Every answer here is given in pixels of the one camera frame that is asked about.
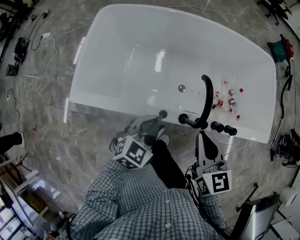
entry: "plaid shirt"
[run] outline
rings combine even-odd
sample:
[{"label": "plaid shirt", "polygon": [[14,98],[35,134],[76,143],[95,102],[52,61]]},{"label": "plaid shirt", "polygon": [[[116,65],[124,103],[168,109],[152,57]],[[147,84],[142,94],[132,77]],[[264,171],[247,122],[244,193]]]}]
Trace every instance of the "plaid shirt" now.
[{"label": "plaid shirt", "polygon": [[[208,215],[226,229],[217,196],[202,199]],[[220,239],[199,215],[187,189],[168,189],[151,165],[128,171],[109,160],[90,186],[70,226],[83,239]],[[68,239],[66,232],[58,239]]]}]

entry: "bathtub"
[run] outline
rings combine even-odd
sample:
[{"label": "bathtub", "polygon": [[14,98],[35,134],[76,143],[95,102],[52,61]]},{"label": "bathtub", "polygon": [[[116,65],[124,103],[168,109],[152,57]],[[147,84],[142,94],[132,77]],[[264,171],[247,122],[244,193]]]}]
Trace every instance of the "bathtub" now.
[{"label": "bathtub", "polygon": [[180,114],[195,120],[203,111],[201,76],[207,75],[214,91],[220,91],[224,73],[229,88],[234,84],[235,91],[244,90],[234,96],[241,118],[216,108],[208,130],[217,121],[237,128],[237,137],[267,143],[276,70],[264,50],[197,15],[164,7],[109,5],[97,13],[86,36],[70,101],[136,116],[166,110],[164,121],[180,124]]}]

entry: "black pants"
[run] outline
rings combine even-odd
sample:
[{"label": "black pants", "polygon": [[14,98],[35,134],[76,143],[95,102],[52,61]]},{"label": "black pants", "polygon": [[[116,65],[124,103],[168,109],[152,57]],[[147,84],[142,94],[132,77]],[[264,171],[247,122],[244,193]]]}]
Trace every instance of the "black pants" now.
[{"label": "black pants", "polygon": [[164,141],[158,140],[152,147],[150,164],[167,188],[186,188],[184,174],[172,158]]},{"label": "black pants", "polygon": [[0,154],[8,151],[12,146],[22,143],[22,136],[20,133],[14,133],[0,137]]}]

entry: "black faucet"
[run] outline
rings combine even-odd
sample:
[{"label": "black faucet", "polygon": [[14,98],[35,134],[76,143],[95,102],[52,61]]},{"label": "black faucet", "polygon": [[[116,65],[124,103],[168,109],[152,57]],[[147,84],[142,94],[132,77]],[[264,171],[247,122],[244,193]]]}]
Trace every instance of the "black faucet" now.
[{"label": "black faucet", "polygon": [[212,86],[211,79],[207,75],[202,75],[201,79],[205,82],[205,86],[206,86],[206,99],[205,99],[205,105],[201,117],[196,119],[196,121],[192,121],[191,119],[188,119],[188,116],[186,114],[181,114],[178,118],[178,121],[181,124],[186,123],[190,125],[192,128],[201,128],[202,125],[206,123],[206,120],[210,115],[212,102],[214,98],[214,88]]}]

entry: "gray tile floor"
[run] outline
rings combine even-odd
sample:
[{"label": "gray tile floor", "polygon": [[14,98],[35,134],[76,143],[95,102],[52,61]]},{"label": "gray tile floor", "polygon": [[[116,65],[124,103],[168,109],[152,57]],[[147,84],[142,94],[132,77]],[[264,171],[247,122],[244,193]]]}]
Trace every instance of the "gray tile floor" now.
[{"label": "gray tile floor", "polygon": [[[280,39],[279,34],[290,39],[295,46],[296,85],[299,89],[300,52],[298,43],[292,33],[283,23],[275,25],[275,20],[265,17],[266,9],[258,6],[253,0],[40,0],[33,13],[40,15],[46,9],[51,10],[50,18],[42,25],[34,46],[42,33],[51,32],[56,37],[60,33],[73,30],[93,20],[95,14],[108,4],[139,3],[157,6],[191,6],[207,8],[226,14],[246,17],[257,23],[246,21],[229,15],[200,10],[196,8],[180,8],[193,14],[216,21],[247,37],[265,51],[269,52],[267,42]],[[77,205],[83,199],[89,185],[101,171],[103,163],[111,156],[108,149],[111,138],[127,125],[131,116],[106,111],[93,107],[73,104],[68,101],[72,77],[75,70],[73,59],[83,36],[86,36],[89,26],[82,27],[75,32],[65,34],[55,41],[58,56],[50,64],[40,91],[32,89],[31,78],[25,72],[27,68],[33,77],[35,88],[41,82],[48,61],[54,57],[53,41],[42,42],[36,50],[29,50],[26,61],[22,64],[17,77],[5,77],[5,68],[13,63],[13,50],[19,37],[28,37],[33,26],[26,21],[16,33],[15,38],[7,50],[0,68],[0,110],[3,123],[2,135],[12,134],[18,130],[18,115],[14,109],[14,100],[6,100],[7,91],[15,90],[17,108],[21,112],[20,129],[24,132],[26,148],[13,147],[8,154],[19,157],[29,153],[26,166],[38,169],[40,178],[44,181],[46,196],[50,208],[76,212]],[[280,118],[279,98],[285,82],[282,77],[285,66],[278,66],[277,101],[274,121]],[[294,126],[294,83],[292,91],[284,95],[285,115],[282,133],[286,133]],[[296,130],[300,127],[299,115]],[[278,123],[273,125],[271,138]],[[185,171],[194,160],[195,137],[197,130],[167,124],[170,135],[169,150],[182,171]],[[230,151],[244,145],[244,139],[233,138],[230,146],[229,137],[216,135],[224,150]],[[294,169],[281,166],[280,161],[270,162],[268,144],[250,141],[244,148],[237,150],[228,157],[228,164],[232,170],[232,191],[221,194],[221,203],[228,225],[234,225],[237,214],[235,207],[240,204],[246,192],[254,182],[259,188],[253,199],[280,192],[291,181]]]}]

